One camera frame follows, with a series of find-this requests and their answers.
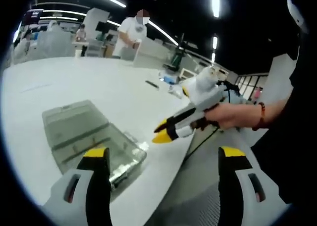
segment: cable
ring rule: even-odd
[[[187,155],[183,161],[182,164],[184,164],[192,155],[194,152],[196,152],[196,150],[203,145],[203,143],[205,143],[211,136],[213,136],[214,133],[217,132],[217,130],[219,129],[219,127],[217,127],[203,142],[201,142],[197,148],[194,149],[194,151],[192,151],[189,155]]]

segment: chair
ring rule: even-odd
[[[101,57],[103,42],[95,39],[87,40],[87,42],[89,45],[86,50],[86,57]]]
[[[71,42],[69,32],[41,32],[38,35],[37,45],[31,51],[30,59],[43,59],[50,57],[72,57],[75,49]]]

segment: workstation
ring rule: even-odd
[[[133,17],[99,2],[32,1],[16,38],[38,34],[2,64],[5,151],[29,200],[57,225],[94,225],[102,212],[114,226],[273,225],[290,204],[251,148],[267,129],[222,129],[206,112],[285,99],[296,58],[240,71],[223,61],[221,35],[206,55],[159,27],[155,9]],[[146,35],[126,42],[127,19]]]

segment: black sleeve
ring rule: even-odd
[[[290,76],[290,81],[294,88],[303,86],[306,82],[306,78],[309,76],[309,68],[314,65],[314,44],[316,45],[317,43],[313,35],[301,33],[300,50],[296,67]]]

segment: white table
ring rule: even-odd
[[[51,186],[61,177],[46,140],[42,112],[87,99],[121,131],[150,145],[142,174],[110,205],[113,225],[144,225],[163,199],[192,136],[156,145],[151,143],[153,130],[189,100],[167,93],[168,85],[158,80],[158,70],[124,64],[117,59],[61,57],[5,70],[1,104],[7,152],[37,204],[47,201]]]

